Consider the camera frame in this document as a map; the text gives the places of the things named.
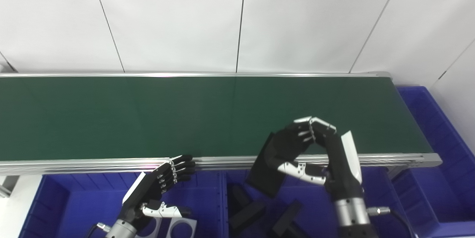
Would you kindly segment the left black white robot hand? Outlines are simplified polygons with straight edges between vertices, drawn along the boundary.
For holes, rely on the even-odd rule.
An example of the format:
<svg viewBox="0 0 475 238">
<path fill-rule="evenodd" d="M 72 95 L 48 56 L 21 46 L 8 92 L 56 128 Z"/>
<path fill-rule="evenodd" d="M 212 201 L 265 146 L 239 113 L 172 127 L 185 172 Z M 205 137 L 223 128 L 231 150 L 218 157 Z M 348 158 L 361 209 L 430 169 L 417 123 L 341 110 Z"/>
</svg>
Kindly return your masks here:
<svg viewBox="0 0 475 238">
<path fill-rule="evenodd" d="M 179 182 L 188 182 L 195 173 L 195 165 L 192 155 L 180 155 L 149 173 L 142 172 L 124 196 L 117 219 L 140 231 L 148 224 L 148 218 L 190 216 L 190 208 L 168 205 L 161 199 Z"/>
</svg>

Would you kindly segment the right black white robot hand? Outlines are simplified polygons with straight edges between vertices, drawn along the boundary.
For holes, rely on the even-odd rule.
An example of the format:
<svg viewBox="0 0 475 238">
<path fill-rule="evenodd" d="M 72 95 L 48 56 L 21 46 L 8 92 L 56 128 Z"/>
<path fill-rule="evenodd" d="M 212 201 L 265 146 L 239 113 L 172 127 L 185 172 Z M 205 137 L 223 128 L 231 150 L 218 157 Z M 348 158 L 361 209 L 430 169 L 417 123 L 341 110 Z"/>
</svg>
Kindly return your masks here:
<svg viewBox="0 0 475 238">
<path fill-rule="evenodd" d="M 325 149 L 326 168 L 296 161 L 312 144 Z M 279 172 L 323 185 L 333 201 L 363 197 L 361 164 L 351 131 L 340 134 L 336 126 L 307 116 L 275 133 L 272 145 L 275 157 L 268 164 Z"/>
</svg>

